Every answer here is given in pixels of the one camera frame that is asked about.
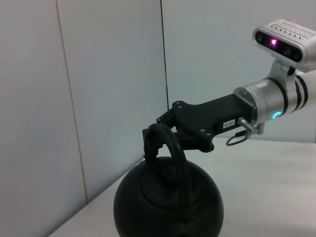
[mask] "wall panel seam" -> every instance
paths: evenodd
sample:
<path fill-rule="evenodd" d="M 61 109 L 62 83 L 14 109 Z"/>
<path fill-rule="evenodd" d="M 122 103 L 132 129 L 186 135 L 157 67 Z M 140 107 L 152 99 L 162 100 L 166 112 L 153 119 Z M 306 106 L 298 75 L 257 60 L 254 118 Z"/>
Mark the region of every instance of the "wall panel seam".
<path fill-rule="evenodd" d="M 60 19 L 60 10 L 59 10 L 59 5 L 58 5 L 58 0 L 55 0 L 55 1 L 56 1 L 56 9 L 57 9 L 59 30 L 60 30 L 60 36 L 61 36 L 61 41 L 62 41 L 62 46 L 63 46 L 65 65 L 66 65 L 66 71 L 67 71 L 67 77 L 68 77 L 68 84 L 69 84 L 71 103 L 72 103 L 74 120 L 75 120 L 76 135 L 77 135 L 77 142 L 78 142 L 78 149 L 79 149 L 79 158 L 80 158 L 81 171 L 82 171 L 82 177 L 83 177 L 83 186 L 84 186 L 84 193 L 85 193 L 85 203 L 87 205 L 88 204 L 88 196 L 87 196 L 88 194 L 87 194 L 86 181 L 85 181 L 85 175 L 84 175 L 84 169 L 83 169 L 83 163 L 82 163 L 82 152 L 81 152 L 81 147 L 80 147 L 80 142 L 79 142 L 79 133 L 78 133 L 78 125 L 77 125 L 77 120 L 76 120 L 76 114 L 75 114 L 74 99 L 73 99 L 73 93 L 72 93 L 72 90 L 71 90 L 71 83 L 70 83 L 68 62 L 67 62 L 66 49 L 65 49 L 65 43 L 64 43 L 64 36 L 63 36 L 63 30 L 62 30 L 62 25 L 61 25 L 61 19 Z"/>
<path fill-rule="evenodd" d="M 162 27 L 162 42 L 163 42 L 164 76 L 165 76 L 165 80 L 166 80 L 167 108 L 168 108 L 168 110 L 169 110 L 167 65 L 166 65 L 166 53 L 165 53 L 165 47 L 164 47 L 164 29 L 163 29 L 162 0 L 160 0 L 160 10 L 161 10 L 161 27 Z"/>

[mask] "metal cylinder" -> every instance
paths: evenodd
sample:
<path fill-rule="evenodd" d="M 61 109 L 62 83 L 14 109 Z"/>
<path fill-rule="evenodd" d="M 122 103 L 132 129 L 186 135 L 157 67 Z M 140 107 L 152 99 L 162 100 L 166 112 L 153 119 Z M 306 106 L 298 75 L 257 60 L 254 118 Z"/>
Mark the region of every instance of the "metal cylinder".
<path fill-rule="evenodd" d="M 295 74 L 296 90 L 286 91 L 274 79 L 263 79 L 235 89 L 234 93 L 253 106 L 251 124 L 261 124 L 316 103 L 316 71 Z"/>

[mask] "kettle handle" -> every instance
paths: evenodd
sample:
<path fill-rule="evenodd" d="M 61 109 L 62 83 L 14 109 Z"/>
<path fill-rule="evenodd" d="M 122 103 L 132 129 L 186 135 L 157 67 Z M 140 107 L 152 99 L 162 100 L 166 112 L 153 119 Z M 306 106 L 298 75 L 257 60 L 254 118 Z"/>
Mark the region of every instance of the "kettle handle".
<path fill-rule="evenodd" d="M 146 162 L 153 161 L 158 155 L 159 148 L 166 144 L 169 148 L 173 164 L 177 172 L 179 207 L 192 204 L 192 187 L 189 166 L 178 138 L 171 129 L 162 123 L 150 125 L 144 136 L 144 151 Z"/>

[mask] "black kettle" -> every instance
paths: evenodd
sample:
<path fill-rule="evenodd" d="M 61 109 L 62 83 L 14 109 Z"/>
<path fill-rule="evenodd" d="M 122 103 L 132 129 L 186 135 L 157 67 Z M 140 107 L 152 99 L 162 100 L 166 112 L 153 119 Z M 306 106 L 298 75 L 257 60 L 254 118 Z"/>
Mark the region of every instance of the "black kettle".
<path fill-rule="evenodd" d="M 167 145 L 171 157 L 156 157 L 158 141 Z M 145 161 L 127 173 L 115 195 L 119 235 L 218 237 L 224 218 L 219 190 L 203 169 L 186 160 L 170 128 L 149 126 L 144 150 Z"/>

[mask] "pink light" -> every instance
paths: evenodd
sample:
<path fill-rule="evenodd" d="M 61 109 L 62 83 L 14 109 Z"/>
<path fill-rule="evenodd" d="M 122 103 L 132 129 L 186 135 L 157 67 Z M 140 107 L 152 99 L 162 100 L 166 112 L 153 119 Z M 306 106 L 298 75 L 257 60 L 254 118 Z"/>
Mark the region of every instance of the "pink light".
<path fill-rule="evenodd" d="M 276 44 L 277 44 L 277 39 L 272 39 L 272 40 L 271 40 L 271 44 L 272 44 L 273 46 L 276 46 Z"/>

